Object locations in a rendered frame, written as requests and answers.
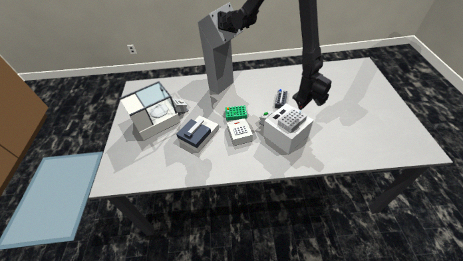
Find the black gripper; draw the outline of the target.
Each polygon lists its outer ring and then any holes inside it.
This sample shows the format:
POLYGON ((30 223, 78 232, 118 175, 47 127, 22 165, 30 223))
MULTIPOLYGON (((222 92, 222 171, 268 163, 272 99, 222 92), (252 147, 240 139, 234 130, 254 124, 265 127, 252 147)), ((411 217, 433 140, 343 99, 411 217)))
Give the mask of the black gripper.
MULTIPOLYGON (((292 99, 294 99, 294 100, 296 101, 299 110, 302 110, 302 109, 303 109, 308 103, 310 103, 310 102, 312 101, 312 99, 313 99, 313 98, 311 97, 311 99, 309 99, 308 101, 305 101, 305 100, 303 100, 302 98, 300 98, 300 97, 301 97, 301 91, 302 91, 302 89, 304 89, 304 88, 301 87, 301 85, 300 85, 299 91, 298 91, 299 93, 298 93, 298 92, 295 93, 295 94, 293 95, 293 97, 292 97, 292 99), (301 104, 300 104, 300 103, 301 103, 301 104)), ((310 89, 304 89, 304 90, 310 90, 310 89)))

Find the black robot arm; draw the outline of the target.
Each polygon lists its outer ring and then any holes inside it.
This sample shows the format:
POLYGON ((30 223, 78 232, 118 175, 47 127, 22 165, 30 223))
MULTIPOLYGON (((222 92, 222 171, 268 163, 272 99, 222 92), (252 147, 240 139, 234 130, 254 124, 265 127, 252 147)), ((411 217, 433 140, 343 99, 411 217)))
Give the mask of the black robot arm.
MULTIPOLYGON (((237 33, 257 21, 259 8, 264 0, 247 0, 238 11, 218 12, 218 29, 237 33), (249 18, 248 18, 249 17, 249 18)), ((319 31, 317 19, 317 0, 299 0, 299 12, 301 20, 301 34, 303 42, 302 50, 302 78, 301 97, 308 101, 311 97, 317 106, 324 105, 329 97, 332 81, 319 69, 323 66, 323 55, 319 45, 319 31), (316 62, 315 62, 316 61, 316 62)))

